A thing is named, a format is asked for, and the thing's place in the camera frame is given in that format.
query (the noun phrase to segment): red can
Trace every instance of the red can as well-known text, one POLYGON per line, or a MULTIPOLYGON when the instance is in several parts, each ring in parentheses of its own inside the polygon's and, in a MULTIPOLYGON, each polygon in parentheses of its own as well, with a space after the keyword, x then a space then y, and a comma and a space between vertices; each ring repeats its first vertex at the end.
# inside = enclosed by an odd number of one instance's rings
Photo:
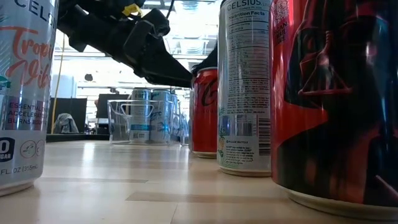
POLYGON ((298 203, 398 219, 397 11, 397 0, 273 1, 272 178, 298 203))
POLYGON ((193 153, 198 157, 217 156, 217 89, 218 69, 204 68, 193 83, 193 153))

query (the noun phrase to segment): wooden table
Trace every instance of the wooden table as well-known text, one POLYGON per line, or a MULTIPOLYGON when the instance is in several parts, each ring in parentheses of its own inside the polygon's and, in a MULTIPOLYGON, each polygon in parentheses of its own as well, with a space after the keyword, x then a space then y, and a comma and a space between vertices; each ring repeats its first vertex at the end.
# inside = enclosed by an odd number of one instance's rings
POLYGON ((180 146, 48 143, 35 186, 0 198, 0 223, 370 223, 298 205, 270 178, 222 173, 180 146))

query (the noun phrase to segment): ceiling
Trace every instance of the ceiling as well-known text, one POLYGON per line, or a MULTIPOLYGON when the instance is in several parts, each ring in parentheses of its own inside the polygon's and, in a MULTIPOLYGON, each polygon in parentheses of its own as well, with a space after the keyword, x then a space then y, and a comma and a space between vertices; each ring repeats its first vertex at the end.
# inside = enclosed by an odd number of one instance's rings
MULTIPOLYGON (((213 50, 218 33, 218 12, 221 1, 179 1, 174 2, 174 8, 169 21, 171 31, 164 37, 166 49, 184 67, 191 69, 213 50)), ((153 8, 160 9, 165 15, 170 7, 170 0, 147 0, 142 11, 148 13, 153 8)), ((63 35, 58 30, 55 48, 55 59, 62 52, 63 35)), ((79 53, 65 41, 64 58, 68 57, 104 57, 98 50, 87 46, 79 53)))

